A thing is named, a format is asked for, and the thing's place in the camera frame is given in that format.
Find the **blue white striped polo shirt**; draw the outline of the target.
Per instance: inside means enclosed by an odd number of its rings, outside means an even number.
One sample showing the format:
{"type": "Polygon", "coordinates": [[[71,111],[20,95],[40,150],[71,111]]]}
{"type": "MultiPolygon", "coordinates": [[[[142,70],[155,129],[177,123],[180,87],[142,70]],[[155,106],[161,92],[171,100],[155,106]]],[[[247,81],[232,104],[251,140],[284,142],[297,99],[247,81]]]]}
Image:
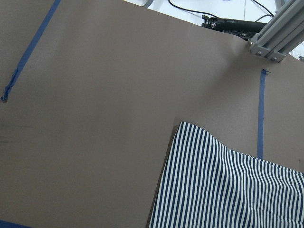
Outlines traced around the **blue white striped polo shirt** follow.
{"type": "Polygon", "coordinates": [[[165,163],[151,228],[301,228],[304,175],[229,149],[181,122],[165,163]]]}

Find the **black clamp tool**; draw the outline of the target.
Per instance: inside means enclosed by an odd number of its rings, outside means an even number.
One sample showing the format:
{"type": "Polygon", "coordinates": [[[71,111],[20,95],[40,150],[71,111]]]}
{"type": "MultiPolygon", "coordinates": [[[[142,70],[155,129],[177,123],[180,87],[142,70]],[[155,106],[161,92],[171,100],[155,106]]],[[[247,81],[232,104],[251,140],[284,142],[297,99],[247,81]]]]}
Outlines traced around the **black clamp tool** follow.
{"type": "Polygon", "coordinates": [[[219,32],[229,33],[238,36],[244,40],[251,39],[255,34],[259,33],[266,25],[266,23],[261,22],[223,19],[216,17],[208,17],[206,15],[202,15],[202,19],[204,20],[201,25],[202,27],[219,32]]]}

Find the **aluminium frame post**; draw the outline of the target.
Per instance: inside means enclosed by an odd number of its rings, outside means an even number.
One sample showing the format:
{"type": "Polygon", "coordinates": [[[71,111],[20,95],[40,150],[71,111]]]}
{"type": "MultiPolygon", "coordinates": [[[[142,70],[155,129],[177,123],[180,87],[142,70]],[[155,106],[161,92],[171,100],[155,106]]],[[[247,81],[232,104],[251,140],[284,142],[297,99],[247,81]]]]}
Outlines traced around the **aluminium frame post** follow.
{"type": "Polygon", "coordinates": [[[304,2],[289,0],[250,40],[250,53],[282,61],[304,41],[304,2]]]}

